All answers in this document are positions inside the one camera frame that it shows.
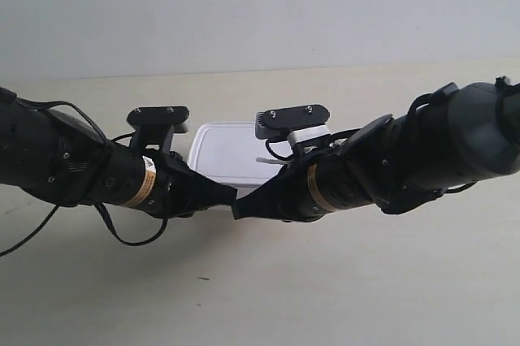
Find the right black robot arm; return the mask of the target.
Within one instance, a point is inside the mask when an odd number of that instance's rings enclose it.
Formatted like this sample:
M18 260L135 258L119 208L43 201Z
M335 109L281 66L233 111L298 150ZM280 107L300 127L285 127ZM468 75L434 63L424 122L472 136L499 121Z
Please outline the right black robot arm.
M519 170L519 87L502 76L447 84L396 118L333 133L319 104L258 113L266 147L287 142L279 172L238 199L233 216L312 223L365 205L409 212L446 194Z

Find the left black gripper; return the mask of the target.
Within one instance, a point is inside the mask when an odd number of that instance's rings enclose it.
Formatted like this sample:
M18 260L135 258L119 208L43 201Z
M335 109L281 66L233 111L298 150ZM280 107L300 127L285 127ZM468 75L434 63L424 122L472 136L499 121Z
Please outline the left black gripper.
M152 216L187 218L217 205L233 205L237 189L220 184L189 168L176 152L154 154L157 168L152 192Z

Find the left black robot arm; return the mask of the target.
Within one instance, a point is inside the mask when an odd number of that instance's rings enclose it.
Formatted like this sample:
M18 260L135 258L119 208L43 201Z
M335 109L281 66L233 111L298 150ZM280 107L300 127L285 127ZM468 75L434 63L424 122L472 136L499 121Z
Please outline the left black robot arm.
M171 150L187 131L185 106L132 110L128 145L108 139L90 118L1 90L1 182L64 207L106 203L155 218L188 217L232 205L237 190L190 169Z

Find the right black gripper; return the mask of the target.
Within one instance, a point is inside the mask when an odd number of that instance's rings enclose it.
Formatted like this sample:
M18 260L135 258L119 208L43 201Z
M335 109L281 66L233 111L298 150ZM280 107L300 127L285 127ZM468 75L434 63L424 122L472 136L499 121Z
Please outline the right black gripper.
M232 205L235 220L263 218L285 223L312 223L321 218L321 207L310 193L309 178L318 171L319 162L293 163L250 194Z

